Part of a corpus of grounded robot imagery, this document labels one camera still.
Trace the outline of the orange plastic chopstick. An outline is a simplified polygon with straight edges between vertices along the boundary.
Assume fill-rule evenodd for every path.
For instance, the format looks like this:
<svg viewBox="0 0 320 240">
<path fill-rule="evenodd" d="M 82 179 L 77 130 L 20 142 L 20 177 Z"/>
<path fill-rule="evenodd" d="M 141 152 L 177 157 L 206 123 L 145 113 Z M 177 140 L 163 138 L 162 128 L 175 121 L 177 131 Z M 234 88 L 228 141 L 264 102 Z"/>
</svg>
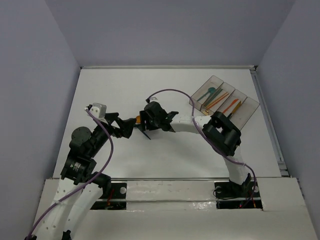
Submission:
<svg viewBox="0 0 320 240">
<path fill-rule="evenodd" d="M 209 100 L 208 103 L 206 103 L 206 107 L 209 107 L 211 104 L 213 104 L 215 101 L 217 101 L 218 99 L 220 99 L 222 96 L 226 95 L 227 92 L 225 91 L 221 91 L 219 94 L 213 95 L 212 98 Z"/>
</svg>

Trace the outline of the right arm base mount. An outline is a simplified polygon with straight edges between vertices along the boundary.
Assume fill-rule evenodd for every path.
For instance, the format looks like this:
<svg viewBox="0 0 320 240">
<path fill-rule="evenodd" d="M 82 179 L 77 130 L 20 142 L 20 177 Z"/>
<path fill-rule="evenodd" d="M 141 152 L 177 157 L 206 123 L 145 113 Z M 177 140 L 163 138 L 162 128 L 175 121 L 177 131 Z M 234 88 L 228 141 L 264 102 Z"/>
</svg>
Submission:
<svg viewBox="0 0 320 240">
<path fill-rule="evenodd" d="M 259 186 L 249 182 L 245 190 L 230 181 L 218 181 L 214 183 L 212 192 L 216 200 L 218 210 L 234 209 L 263 209 Z"/>
</svg>

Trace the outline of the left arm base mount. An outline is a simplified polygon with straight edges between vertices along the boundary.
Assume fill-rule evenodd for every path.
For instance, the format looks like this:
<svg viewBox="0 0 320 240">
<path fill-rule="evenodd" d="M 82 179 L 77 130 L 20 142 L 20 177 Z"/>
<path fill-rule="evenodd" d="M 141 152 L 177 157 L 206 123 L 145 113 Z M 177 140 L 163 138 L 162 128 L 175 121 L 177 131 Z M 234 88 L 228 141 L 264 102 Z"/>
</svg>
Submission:
<svg viewBox="0 0 320 240">
<path fill-rule="evenodd" d="M 92 205 L 91 210 L 125 210 L 127 208 L 127 183 L 112 182 L 110 190 Z"/>
</svg>

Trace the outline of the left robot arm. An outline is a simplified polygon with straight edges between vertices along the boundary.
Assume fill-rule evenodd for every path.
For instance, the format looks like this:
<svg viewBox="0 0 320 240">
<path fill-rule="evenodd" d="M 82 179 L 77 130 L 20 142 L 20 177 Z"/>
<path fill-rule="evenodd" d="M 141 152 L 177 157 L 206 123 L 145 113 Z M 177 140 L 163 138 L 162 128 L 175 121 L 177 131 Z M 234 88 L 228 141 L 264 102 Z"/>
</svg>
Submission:
<svg viewBox="0 0 320 240">
<path fill-rule="evenodd" d="M 128 139 L 137 120 L 122 120 L 118 113 L 106 113 L 92 105 L 85 111 L 96 127 L 91 131 L 82 126 L 72 132 L 54 198 L 33 224 L 27 240 L 74 239 L 95 202 L 112 192 L 111 177 L 103 173 L 114 153 L 112 138 Z"/>
</svg>

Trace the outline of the orange plastic spoon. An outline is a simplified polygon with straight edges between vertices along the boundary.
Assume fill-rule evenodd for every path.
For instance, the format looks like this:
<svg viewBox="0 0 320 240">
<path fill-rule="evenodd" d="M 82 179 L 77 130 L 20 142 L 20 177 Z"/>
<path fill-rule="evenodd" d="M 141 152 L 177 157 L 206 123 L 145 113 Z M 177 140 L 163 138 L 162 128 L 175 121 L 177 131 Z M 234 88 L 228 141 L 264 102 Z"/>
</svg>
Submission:
<svg viewBox="0 0 320 240">
<path fill-rule="evenodd" d="M 137 123 L 137 124 L 140 124 L 140 123 L 141 123 L 141 118 L 140 118 L 139 115 L 138 115 L 135 119 L 136 119 L 136 123 Z"/>
</svg>

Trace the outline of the teal plastic spoon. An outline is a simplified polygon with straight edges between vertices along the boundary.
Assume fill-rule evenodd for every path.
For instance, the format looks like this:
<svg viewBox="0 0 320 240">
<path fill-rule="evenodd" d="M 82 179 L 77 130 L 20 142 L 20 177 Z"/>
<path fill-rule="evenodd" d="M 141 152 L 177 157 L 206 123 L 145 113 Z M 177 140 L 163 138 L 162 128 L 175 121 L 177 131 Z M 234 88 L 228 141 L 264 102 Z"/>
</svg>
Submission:
<svg viewBox="0 0 320 240">
<path fill-rule="evenodd" d="M 209 95 L 209 96 L 213 95 L 215 93 L 215 91 L 216 91 L 215 87 L 209 87 L 207 89 L 207 92 L 205 94 L 203 94 L 200 98 L 198 98 L 197 101 L 199 102 L 200 100 L 202 100 L 207 95 Z"/>
</svg>

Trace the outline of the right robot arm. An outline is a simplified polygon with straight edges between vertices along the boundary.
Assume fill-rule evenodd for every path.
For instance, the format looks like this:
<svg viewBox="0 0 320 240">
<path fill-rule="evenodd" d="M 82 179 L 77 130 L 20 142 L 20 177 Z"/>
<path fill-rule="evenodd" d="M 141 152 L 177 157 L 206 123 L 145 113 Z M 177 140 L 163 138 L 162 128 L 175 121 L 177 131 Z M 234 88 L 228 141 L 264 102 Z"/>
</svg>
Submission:
<svg viewBox="0 0 320 240">
<path fill-rule="evenodd" d="M 209 116 L 166 112 L 157 101 L 151 101 L 136 117 L 141 132 L 162 130 L 172 133 L 194 133 L 201 135 L 212 149 L 222 156 L 229 174 L 230 190 L 235 196 L 242 196 L 257 188 L 254 170 L 246 164 L 240 151 L 241 131 L 222 112 Z"/>
</svg>

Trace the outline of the orange plastic knife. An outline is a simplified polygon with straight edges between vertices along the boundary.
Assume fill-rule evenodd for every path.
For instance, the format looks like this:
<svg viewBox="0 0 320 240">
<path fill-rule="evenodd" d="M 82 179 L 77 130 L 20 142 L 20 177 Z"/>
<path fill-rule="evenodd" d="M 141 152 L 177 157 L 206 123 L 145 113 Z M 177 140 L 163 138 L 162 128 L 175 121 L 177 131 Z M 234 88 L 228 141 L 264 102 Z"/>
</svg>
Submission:
<svg viewBox="0 0 320 240">
<path fill-rule="evenodd" d="M 235 103 L 238 102 L 238 100 L 239 100 L 238 98 L 233 100 L 232 103 L 222 113 L 225 114 Z"/>
</svg>

